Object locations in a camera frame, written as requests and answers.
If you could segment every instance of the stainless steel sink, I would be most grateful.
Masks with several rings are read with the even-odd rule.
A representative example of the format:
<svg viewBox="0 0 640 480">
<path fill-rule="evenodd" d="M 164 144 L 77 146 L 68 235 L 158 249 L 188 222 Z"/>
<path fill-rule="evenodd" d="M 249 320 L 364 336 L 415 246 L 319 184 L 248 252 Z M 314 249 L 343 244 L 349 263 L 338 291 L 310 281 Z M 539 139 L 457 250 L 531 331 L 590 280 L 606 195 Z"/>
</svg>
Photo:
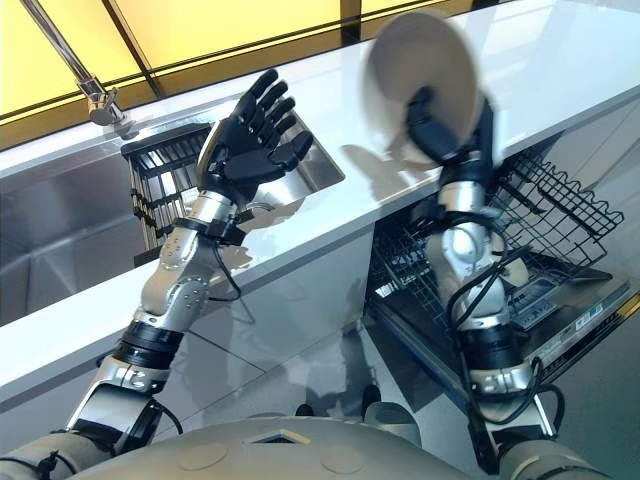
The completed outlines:
<svg viewBox="0 0 640 480">
<path fill-rule="evenodd" d="M 220 105 L 165 118 L 141 136 L 211 123 L 223 115 Z M 113 138 L 82 145 L 0 178 L 0 325 L 131 270 L 134 256 L 146 250 L 132 214 L 129 166 L 120 155 L 124 143 Z M 298 169 L 264 184 L 248 207 L 261 226 L 268 225 L 269 217 L 281 217 L 286 207 L 343 179 L 314 144 Z"/>
</svg>

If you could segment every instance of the robot finger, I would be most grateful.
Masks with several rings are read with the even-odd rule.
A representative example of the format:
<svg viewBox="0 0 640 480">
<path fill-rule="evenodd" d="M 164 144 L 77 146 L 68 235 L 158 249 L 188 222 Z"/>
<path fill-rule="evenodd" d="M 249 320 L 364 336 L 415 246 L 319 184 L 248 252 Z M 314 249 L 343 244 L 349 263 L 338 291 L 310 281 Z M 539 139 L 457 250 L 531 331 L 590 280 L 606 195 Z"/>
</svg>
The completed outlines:
<svg viewBox="0 0 640 480">
<path fill-rule="evenodd" d="M 295 124 L 296 124 L 296 118 L 293 115 L 287 115 L 278 123 L 276 123 L 276 132 L 278 132 L 279 135 L 282 135 L 284 132 L 289 130 Z"/>
<path fill-rule="evenodd" d="M 240 123 L 247 123 L 258 110 L 256 105 L 256 99 L 251 93 L 245 93 L 240 100 L 238 100 L 238 104 L 236 108 L 233 109 L 233 113 L 231 116 L 236 116 L 240 119 Z"/>
<path fill-rule="evenodd" d="M 262 127 L 265 125 L 265 123 L 269 122 L 265 122 L 264 110 L 262 110 L 261 108 L 256 108 L 253 117 L 251 117 L 251 119 L 249 119 L 249 121 L 247 122 L 249 132 L 257 134 L 258 132 L 260 132 L 260 130 L 262 130 Z"/>
<path fill-rule="evenodd" d="M 251 88 L 249 88 L 248 93 L 252 94 L 254 98 L 260 98 L 264 92 L 267 90 L 269 85 L 275 82 L 278 79 L 278 72 L 276 72 L 273 68 L 267 70 L 265 73 L 260 75 L 258 80 L 255 81 Z"/>
<path fill-rule="evenodd" d="M 260 99 L 258 105 L 266 112 L 269 110 L 276 100 L 284 94 L 289 89 L 285 82 L 278 82 L 273 87 L 271 87 L 267 93 L 264 94 L 264 97 Z"/>
<path fill-rule="evenodd" d="M 273 107 L 271 113 L 267 115 L 267 119 L 271 122 L 271 124 L 275 125 L 276 122 L 284 117 L 286 113 L 289 113 L 295 106 L 296 102 L 293 98 L 285 98 L 281 102 L 278 102 L 275 107 Z"/>
<path fill-rule="evenodd" d="M 271 136 L 266 138 L 264 146 L 269 149 L 273 149 L 280 142 L 280 137 L 284 132 L 286 132 L 289 128 L 293 127 L 296 124 L 296 119 L 293 115 L 288 115 L 276 123 Z"/>
<path fill-rule="evenodd" d="M 256 134 L 258 135 L 258 143 L 264 145 L 269 150 L 272 150 L 278 144 L 280 139 L 280 135 L 276 136 L 275 128 L 270 121 L 264 122 L 262 128 L 256 132 Z M 273 137 L 276 137 L 275 144 L 273 144 Z"/>
<path fill-rule="evenodd" d="M 433 90 L 429 87 L 418 90 L 407 104 L 407 122 L 412 124 L 425 120 L 429 116 L 426 107 L 431 100 L 433 100 Z"/>
<path fill-rule="evenodd" d="M 312 144 L 313 135 L 305 130 L 290 142 L 276 148 L 269 156 L 269 160 L 274 165 L 279 165 L 284 171 L 290 172 L 304 159 Z"/>
<path fill-rule="evenodd" d="M 238 116 L 242 123 L 249 121 L 256 112 L 256 102 L 258 98 L 260 98 L 264 92 L 269 88 L 273 82 L 278 79 L 278 72 L 276 72 L 273 68 L 267 70 L 265 73 L 260 75 L 258 80 L 255 81 L 253 85 L 245 92 L 240 100 L 238 100 L 238 104 L 236 108 L 233 109 L 232 115 Z"/>
</svg>

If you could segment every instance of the dishwasher basket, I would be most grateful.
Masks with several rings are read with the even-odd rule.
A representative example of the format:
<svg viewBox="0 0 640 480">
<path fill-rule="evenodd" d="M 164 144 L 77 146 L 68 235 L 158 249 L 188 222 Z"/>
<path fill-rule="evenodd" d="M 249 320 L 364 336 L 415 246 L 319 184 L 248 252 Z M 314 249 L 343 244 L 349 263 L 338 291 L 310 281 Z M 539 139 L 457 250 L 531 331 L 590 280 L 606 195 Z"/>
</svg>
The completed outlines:
<svg viewBox="0 0 640 480">
<path fill-rule="evenodd" d="M 525 330 L 557 309 L 545 296 L 580 275 L 607 278 L 590 269 L 606 255 L 601 240 L 619 225 L 621 212 L 583 191 L 577 181 L 543 160 L 543 148 L 532 147 L 505 161 L 489 205 L 508 250 L 529 246 L 521 257 L 529 274 L 520 288 L 506 285 L 512 318 Z M 436 278 L 425 255 L 428 230 L 411 227 L 409 207 L 376 225 L 369 294 L 386 297 L 397 290 L 410 293 L 426 318 L 449 331 Z"/>
<path fill-rule="evenodd" d="M 211 130 L 195 123 L 131 142 L 121 149 L 129 163 L 133 214 L 140 219 L 147 252 L 157 253 L 177 217 L 185 216 L 183 194 L 196 185 L 196 161 Z"/>
</svg>

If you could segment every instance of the kitchen counter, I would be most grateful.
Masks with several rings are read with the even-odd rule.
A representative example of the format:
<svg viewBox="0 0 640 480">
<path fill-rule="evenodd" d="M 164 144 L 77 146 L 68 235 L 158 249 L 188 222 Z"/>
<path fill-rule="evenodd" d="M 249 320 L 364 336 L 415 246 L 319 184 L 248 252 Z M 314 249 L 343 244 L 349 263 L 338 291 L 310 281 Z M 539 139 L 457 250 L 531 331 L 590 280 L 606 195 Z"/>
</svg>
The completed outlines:
<svg viewBox="0 0 640 480">
<path fill-rule="evenodd" d="M 640 5 L 628 1 L 523 0 L 452 21 L 474 50 L 485 91 L 498 107 L 499 151 L 517 153 L 640 95 Z M 433 193 L 438 170 L 385 160 L 360 108 L 360 70 L 370 43 L 278 68 L 296 111 L 345 179 L 307 197 L 293 216 L 253 230 L 251 260 L 233 274 L 251 285 L 292 262 Z M 148 121 L 244 91 L 248 75 L 136 108 Z M 51 162 L 95 142 L 85 124 L 0 153 L 0 178 Z M 130 321 L 156 262 L 137 268 L 0 328 L 0 400 L 86 362 L 88 346 L 112 341 Z"/>
</svg>

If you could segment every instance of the faucet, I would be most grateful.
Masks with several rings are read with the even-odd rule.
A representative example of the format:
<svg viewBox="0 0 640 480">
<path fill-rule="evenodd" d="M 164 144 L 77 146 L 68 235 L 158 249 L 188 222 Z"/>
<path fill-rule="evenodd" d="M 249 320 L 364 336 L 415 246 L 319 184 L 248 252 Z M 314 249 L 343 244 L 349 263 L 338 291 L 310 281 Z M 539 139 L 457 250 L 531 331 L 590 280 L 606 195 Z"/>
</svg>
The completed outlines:
<svg viewBox="0 0 640 480">
<path fill-rule="evenodd" d="M 124 139 L 133 138 L 135 136 L 131 131 L 133 122 L 127 119 L 127 115 L 116 104 L 118 89 L 114 87 L 107 92 L 100 80 L 89 73 L 38 0 L 20 1 L 75 75 L 78 88 L 89 102 L 89 119 L 97 125 L 113 125 L 116 133 Z"/>
</svg>

